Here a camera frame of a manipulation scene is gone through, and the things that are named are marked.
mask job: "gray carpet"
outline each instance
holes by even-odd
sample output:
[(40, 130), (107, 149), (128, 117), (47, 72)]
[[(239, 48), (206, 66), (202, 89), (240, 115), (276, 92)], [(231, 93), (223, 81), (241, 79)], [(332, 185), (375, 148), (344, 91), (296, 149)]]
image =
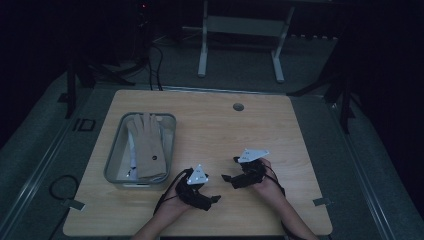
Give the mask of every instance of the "gray carpet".
[[(242, 44), (232, 43), (233, 48), (230, 48), (222, 36), (216, 36), (221, 37), (220, 41), (211, 40), (207, 76), (198, 78), (199, 39), (197, 35), (189, 36), (181, 44), (167, 39), (156, 41), (164, 56), (160, 79), (165, 90), (202, 88), (284, 94), (315, 81), (336, 43), (323, 39), (289, 38), (281, 57), (286, 82), (279, 84), (275, 81), (268, 42), (261, 42), (265, 44), (255, 49), (249, 39), (242, 39), (245, 42), (236, 39)], [(151, 58), (153, 68), (159, 66), (159, 51), (152, 49)], [(137, 85), (125, 88), (148, 89), (148, 76), (147, 70), (127, 76)], [(45, 160), (46, 152), (54, 153), (40, 185), (34, 187), (32, 201), (18, 212), (20, 215), (16, 216), (7, 239), (49, 239), (52, 234), (52, 239), (74, 239), (64, 236), (61, 231), (61, 219), (66, 208), (51, 196), (49, 187), (63, 175), (70, 174), (77, 179), (82, 177), (113, 94), (121, 88), (123, 86), (105, 81), (99, 82), (93, 90), (78, 88), (78, 109), (72, 119), (66, 120), (66, 105), (57, 102), (59, 95), (65, 91), (65, 78), (62, 76), (46, 91), (27, 120), (1, 149), (2, 222), (18, 199), (21, 188), (37, 165)], [(324, 91), (325, 87), (292, 99), (323, 196), (333, 202), (328, 206), (334, 228), (332, 239), (420, 239), (424, 236), (422, 219), (411, 204), (368, 119), (352, 106), (356, 118), (349, 122), (350, 136), (344, 135), (335, 120), (338, 110), (330, 108), (320, 97)], [(94, 130), (74, 130), (78, 118), (95, 120)], [(60, 145), (55, 145), (55, 136), (61, 132), (65, 137)], [(55, 151), (49, 149), (52, 144), (56, 147)], [(373, 205), (365, 194), (367, 189), (364, 190), (363, 176), (358, 174), (358, 161), (363, 167), (360, 173), (366, 174), (366, 182), (373, 187), (374, 197), (387, 218), (392, 231), (389, 237), (382, 234), (385, 231), (378, 225)], [(74, 193), (75, 187), (69, 179), (62, 179), (55, 185), (55, 190), (69, 196)], [(128, 239), (128, 236), (109, 239)]]

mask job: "dark background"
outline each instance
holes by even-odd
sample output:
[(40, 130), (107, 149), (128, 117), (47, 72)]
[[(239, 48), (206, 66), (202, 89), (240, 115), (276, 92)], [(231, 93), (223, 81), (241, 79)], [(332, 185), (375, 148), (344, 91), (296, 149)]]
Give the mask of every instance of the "dark background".
[[(178, 41), (182, 25), (201, 26), (201, 2), (145, 1), (149, 8), (143, 18)], [(267, 18), (281, 14), (270, 10), (274, 8), (256, 11), (260, 6), (255, 1), (231, 2), (210, 1), (210, 9), (223, 14), (264, 12)], [(49, 84), (64, 73), (70, 59), (84, 53), (99, 63), (119, 64), (131, 57), (116, 49), (130, 38), (135, 23), (146, 20), (137, 13), (139, 4), (134, 0), (0, 2), (0, 146)], [(296, 4), (289, 33), (339, 38), (326, 71), (343, 69), (353, 77), (363, 111), (423, 216), (423, 4), (418, 0)]]

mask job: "person's right hand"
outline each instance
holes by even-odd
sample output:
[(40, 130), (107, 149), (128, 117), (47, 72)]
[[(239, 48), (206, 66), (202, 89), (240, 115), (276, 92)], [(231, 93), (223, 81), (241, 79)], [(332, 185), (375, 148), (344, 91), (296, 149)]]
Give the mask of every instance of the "person's right hand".
[[(266, 166), (266, 175), (278, 181), (277, 176), (271, 170), (271, 163), (265, 159), (260, 158), (262, 163)], [(262, 199), (269, 204), (272, 208), (276, 208), (281, 203), (281, 198), (285, 198), (280, 186), (273, 182), (268, 177), (264, 177), (261, 183), (252, 185), (252, 188), (262, 197)]]

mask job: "table leg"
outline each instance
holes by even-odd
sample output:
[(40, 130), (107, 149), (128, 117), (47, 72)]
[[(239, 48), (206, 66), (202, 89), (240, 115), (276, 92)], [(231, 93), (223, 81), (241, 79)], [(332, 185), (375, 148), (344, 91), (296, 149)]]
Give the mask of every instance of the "table leg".
[(287, 32), (289, 30), (290, 22), (293, 17), (294, 9), (295, 9), (294, 7), (290, 8), (286, 21), (284, 22), (284, 26), (281, 29), (278, 46), (275, 50), (271, 52), (272, 63), (274, 64), (275, 77), (277, 82), (279, 83), (284, 82), (283, 70), (281, 69), (281, 62), (280, 62), (281, 49), (283, 48), (284, 40), (287, 37)]
[(202, 49), (200, 50), (200, 61), (199, 61), (199, 70), (197, 75), (199, 77), (206, 76), (206, 64), (208, 60), (208, 1), (203, 1), (203, 27), (202, 27)]

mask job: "white metal frame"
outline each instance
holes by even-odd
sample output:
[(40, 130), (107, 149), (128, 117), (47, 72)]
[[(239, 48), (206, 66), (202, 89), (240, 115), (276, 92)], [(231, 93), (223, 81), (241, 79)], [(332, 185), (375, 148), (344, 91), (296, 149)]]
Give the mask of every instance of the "white metal frame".
[(284, 40), (287, 37), (287, 32), (294, 13), (294, 9), (294, 7), (290, 8), (285, 21), (222, 17), (208, 15), (208, 0), (204, 0), (202, 48), (200, 51), (199, 69), (197, 72), (198, 76), (206, 76), (206, 66), (208, 58), (208, 32), (222, 32), (278, 37), (278, 45), (274, 50), (271, 51), (271, 57), (274, 65), (275, 77), (277, 82), (284, 82), (283, 70), (281, 68), (280, 62), (280, 54), (283, 48)]

